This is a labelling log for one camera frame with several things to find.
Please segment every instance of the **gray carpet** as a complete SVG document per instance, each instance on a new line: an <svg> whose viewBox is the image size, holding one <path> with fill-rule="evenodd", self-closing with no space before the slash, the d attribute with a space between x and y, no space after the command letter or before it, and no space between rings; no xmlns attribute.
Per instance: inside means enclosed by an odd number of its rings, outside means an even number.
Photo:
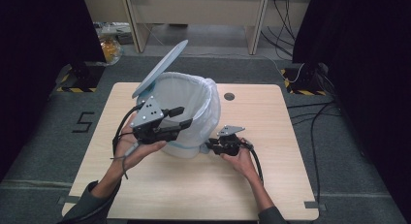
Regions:
<svg viewBox="0 0 411 224"><path fill-rule="evenodd" d="M142 81L160 59L124 56L106 68L96 92L51 93L35 134L0 185L1 223L55 223L60 220L62 205L58 200L69 193L112 86L120 81ZM280 69L291 66L286 61L277 61L277 64ZM332 99L330 96L287 93L281 76L269 60L179 57L168 71L212 78L220 83L275 83L282 87L287 106ZM289 114L316 113L321 108L289 109ZM77 124L82 112L93 112L82 118L92 124L86 133L73 133L87 127ZM340 115L336 106L330 106L326 113ZM296 117L292 121L297 123L313 116ZM316 194L310 125L308 120L294 128ZM358 151L343 117L319 116L314 126L314 141L321 204L326 207L315 223L405 223L375 168Z"/></svg>

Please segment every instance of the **plastic bag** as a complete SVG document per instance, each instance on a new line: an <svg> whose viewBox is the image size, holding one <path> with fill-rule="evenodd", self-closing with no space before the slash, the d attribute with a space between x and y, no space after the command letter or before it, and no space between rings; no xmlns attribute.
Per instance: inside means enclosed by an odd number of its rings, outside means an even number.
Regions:
<svg viewBox="0 0 411 224"><path fill-rule="evenodd" d="M139 96L138 104L152 95L161 109L184 107L183 114L163 119L160 127L176 126L193 118L191 126L182 130L176 141L168 142L163 151L180 158L195 157L220 120L220 99L214 80L168 72L161 74L150 89Z"/></svg>

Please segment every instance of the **yellow object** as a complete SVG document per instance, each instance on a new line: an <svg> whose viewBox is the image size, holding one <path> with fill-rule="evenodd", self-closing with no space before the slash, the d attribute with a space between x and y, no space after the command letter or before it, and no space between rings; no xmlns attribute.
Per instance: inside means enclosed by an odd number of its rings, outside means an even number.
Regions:
<svg viewBox="0 0 411 224"><path fill-rule="evenodd" d="M122 54L120 44L112 37L102 37L100 38L100 45L102 47L107 64L115 64Z"/></svg>

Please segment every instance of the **black curtain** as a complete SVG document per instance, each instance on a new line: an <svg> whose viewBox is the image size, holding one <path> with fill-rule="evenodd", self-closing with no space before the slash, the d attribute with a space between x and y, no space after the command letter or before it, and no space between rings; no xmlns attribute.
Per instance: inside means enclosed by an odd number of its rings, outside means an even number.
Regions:
<svg viewBox="0 0 411 224"><path fill-rule="evenodd" d="M105 58L83 0L0 0L0 19L2 179L35 129L63 66Z"/></svg>
<svg viewBox="0 0 411 224"><path fill-rule="evenodd" d="M295 62L324 62L337 100L411 223L411 0L312 0Z"/></svg>

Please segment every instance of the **person's left hand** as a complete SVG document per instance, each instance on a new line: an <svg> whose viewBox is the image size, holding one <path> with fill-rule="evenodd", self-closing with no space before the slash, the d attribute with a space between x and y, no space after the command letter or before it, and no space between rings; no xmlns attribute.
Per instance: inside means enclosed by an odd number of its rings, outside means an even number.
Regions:
<svg viewBox="0 0 411 224"><path fill-rule="evenodd" d="M125 154L125 152L137 141L137 139L134 137L133 129L130 127L131 122L133 119L136 117L136 114L133 113L129 120L127 121L127 124L123 127L121 130L121 134L125 134L121 136L120 140L118 141L117 144L117 149L115 151L114 157L121 157ZM160 150L163 148L167 143L165 141L157 142L154 144L142 144L140 145L136 150L134 150L129 156L127 156L124 160L124 169L127 171L133 167L135 167L137 164L139 164L143 158L150 153L153 153L155 151Z"/></svg>

